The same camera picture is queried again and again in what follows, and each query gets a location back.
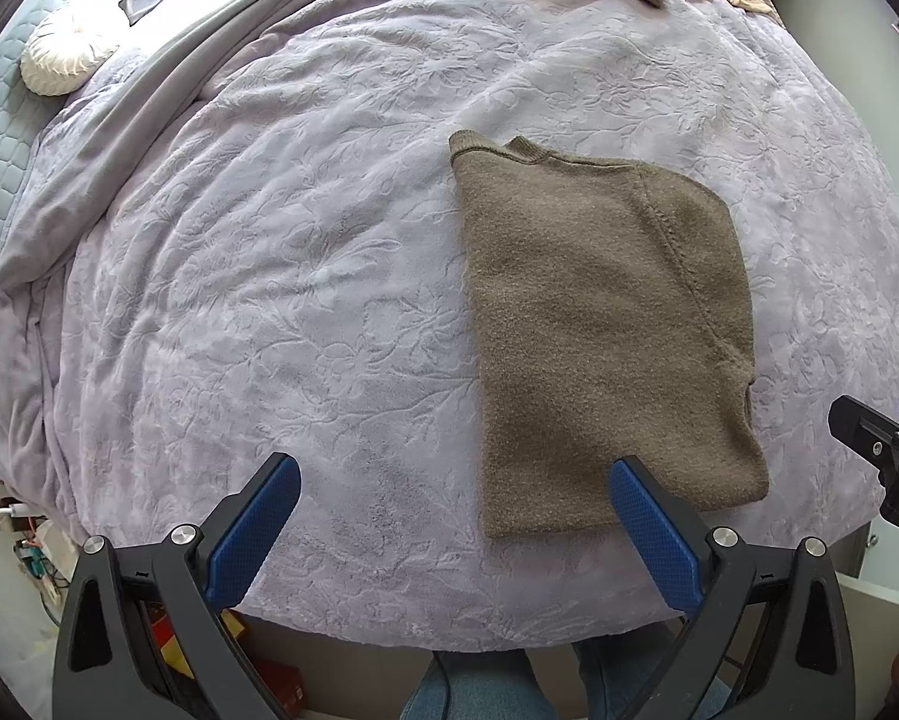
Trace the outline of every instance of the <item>brown sweater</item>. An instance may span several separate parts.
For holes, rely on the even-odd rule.
[[[525,138],[449,140],[483,391],[492,538],[617,522],[635,454],[701,511],[763,498],[753,311],[729,210],[699,183]]]

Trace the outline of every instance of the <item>round pillow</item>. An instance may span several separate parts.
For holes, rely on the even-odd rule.
[[[79,89],[118,49],[130,22],[112,0],[67,5],[33,30],[19,60],[23,82],[45,97]]]

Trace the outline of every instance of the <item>blanket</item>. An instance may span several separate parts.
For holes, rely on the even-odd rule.
[[[485,650],[670,614],[619,529],[484,535],[464,128],[719,194],[771,488],[710,521],[795,545],[875,514],[826,412],[897,411],[899,202],[793,38],[725,0],[244,0],[101,77],[0,252],[0,474],[122,545],[292,453],[302,499],[243,608],[299,630]]]

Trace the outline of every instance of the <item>jeans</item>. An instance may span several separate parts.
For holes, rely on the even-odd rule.
[[[614,720],[635,698],[673,644],[662,623],[626,634],[589,638],[573,645],[590,703],[590,720]],[[558,720],[536,682],[524,650],[490,653],[438,653],[429,664],[400,720],[441,720],[446,679],[451,686],[447,720]],[[718,679],[702,699],[694,720],[719,712],[729,688]]]

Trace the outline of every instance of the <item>silver bolt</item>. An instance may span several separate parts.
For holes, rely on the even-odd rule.
[[[102,536],[90,536],[86,541],[83,541],[83,552],[86,555],[95,555],[105,546],[105,538]]]
[[[169,538],[172,538],[174,544],[188,544],[196,538],[196,529],[192,525],[181,525],[173,529]]]
[[[822,541],[822,538],[816,538],[813,536],[812,538],[807,538],[806,543],[806,552],[815,557],[822,557],[825,555],[825,542]]]
[[[734,547],[739,543],[739,536],[732,528],[716,528],[712,532],[712,541],[721,547]]]

